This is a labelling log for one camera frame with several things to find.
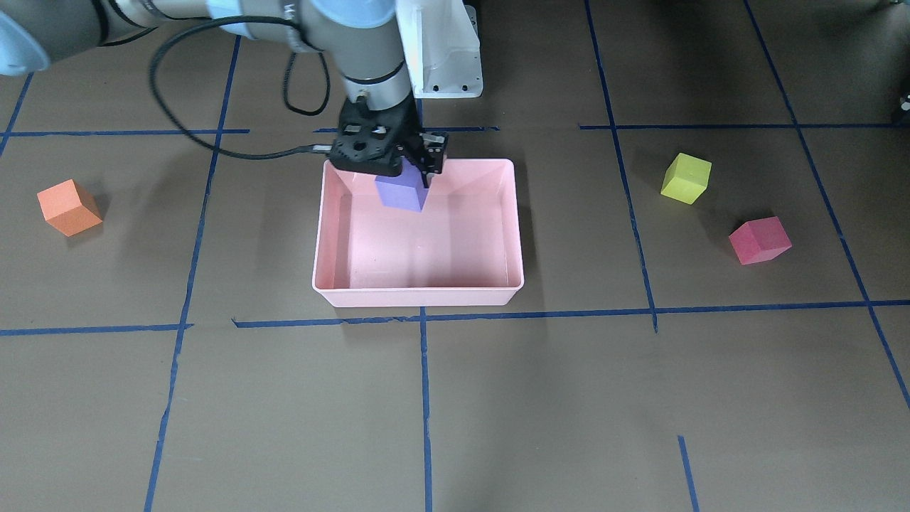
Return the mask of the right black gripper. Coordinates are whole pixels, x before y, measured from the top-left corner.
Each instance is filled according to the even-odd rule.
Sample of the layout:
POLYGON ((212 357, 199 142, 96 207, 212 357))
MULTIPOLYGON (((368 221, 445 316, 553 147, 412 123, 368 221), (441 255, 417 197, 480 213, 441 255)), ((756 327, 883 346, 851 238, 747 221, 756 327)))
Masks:
POLYGON ((331 164, 341 171, 397 177, 407 160, 420 172, 423 188, 442 173, 449 145, 446 132, 422 132, 416 100, 386 110, 371 110, 366 97, 343 103, 331 164))

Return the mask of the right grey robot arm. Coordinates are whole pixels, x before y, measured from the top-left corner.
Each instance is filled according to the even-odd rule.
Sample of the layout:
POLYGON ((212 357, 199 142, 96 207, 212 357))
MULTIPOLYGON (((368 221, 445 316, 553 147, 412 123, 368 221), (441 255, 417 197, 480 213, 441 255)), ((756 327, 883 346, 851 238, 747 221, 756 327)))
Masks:
POLYGON ((416 169, 424 187, 442 172, 448 137, 424 129, 410 83, 393 1, 4 1, 2 74, 23 77, 93 48, 143 38, 169 22, 189 27, 153 54, 147 82, 170 123, 199 146, 208 143, 166 104, 159 69, 168 53, 199 33, 221 29, 241 38, 283 43, 292 55, 332 59, 346 91, 337 136, 264 154, 227 149, 243 160, 323 154, 341 171, 396 178, 416 169))

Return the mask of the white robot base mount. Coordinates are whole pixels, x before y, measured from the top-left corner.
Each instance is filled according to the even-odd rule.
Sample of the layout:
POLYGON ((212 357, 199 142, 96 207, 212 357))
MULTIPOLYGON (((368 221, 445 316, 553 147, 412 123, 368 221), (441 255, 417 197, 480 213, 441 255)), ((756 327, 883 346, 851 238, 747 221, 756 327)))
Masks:
POLYGON ((476 98, 484 81, 476 9, 464 1, 397 1, 397 27, 415 98, 476 98))

